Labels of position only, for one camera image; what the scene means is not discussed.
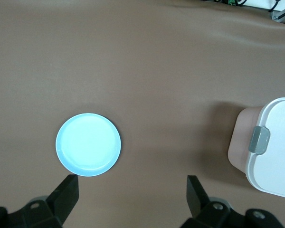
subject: plastic storage box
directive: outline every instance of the plastic storage box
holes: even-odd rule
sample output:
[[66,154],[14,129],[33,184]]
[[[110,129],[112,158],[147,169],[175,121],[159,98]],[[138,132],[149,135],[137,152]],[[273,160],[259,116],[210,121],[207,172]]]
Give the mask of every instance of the plastic storage box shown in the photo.
[[285,197],[285,97],[238,115],[228,158],[255,188]]

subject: screw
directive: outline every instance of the screw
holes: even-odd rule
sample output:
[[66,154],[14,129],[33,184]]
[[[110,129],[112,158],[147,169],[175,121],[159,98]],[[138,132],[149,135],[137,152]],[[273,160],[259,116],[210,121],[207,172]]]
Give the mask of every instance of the screw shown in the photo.
[[265,215],[257,210],[255,210],[253,213],[252,213],[255,217],[257,217],[258,219],[264,219],[265,218]]
[[216,209],[216,210],[223,210],[223,205],[221,205],[220,203],[214,203],[213,204],[213,207]]
[[35,208],[38,208],[40,205],[39,205],[39,203],[33,203],[31,206],[30,206],[30,208],[31,209],[35,209]]

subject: brown table surface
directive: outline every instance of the brown table surface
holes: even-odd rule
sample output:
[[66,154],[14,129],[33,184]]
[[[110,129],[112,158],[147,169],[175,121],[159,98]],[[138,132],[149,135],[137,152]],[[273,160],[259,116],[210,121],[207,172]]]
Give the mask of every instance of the brown table surface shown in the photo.
[[236,211],[285,198],[233,167],[238,113],[285,97],[285,24],[265,10],[198,0],[0,0],[0,205],[48,195],[70,173],[61,125],[106,116],[122,136],[115,166],[79,177],[65,228],[178,228],[187,175]]

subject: cable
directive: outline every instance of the cable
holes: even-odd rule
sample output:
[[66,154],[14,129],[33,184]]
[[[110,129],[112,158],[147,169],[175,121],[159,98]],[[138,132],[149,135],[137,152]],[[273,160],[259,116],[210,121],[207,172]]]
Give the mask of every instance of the cable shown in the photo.
[[247,1],[247,0],[244,0],[243,2],[239,3],[238,6],[244,5],[246,1]]
[[270,10],[268,10],[269,13],[271,13],[272,11],[274,11],[275,7],[277,6],[277,4],[279,3],[280,0],[275,0],[275,5],[273,6],[273,8],[271,8]]

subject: plate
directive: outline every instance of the plate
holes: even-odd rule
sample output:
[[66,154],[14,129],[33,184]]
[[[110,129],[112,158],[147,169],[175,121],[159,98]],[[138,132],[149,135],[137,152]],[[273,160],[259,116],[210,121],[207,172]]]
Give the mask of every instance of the plate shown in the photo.
[[92,113],[76,115],[60,128],[56,152],[74,174],[91,177],[108,171],[117,161],[121,139],[107,118]]

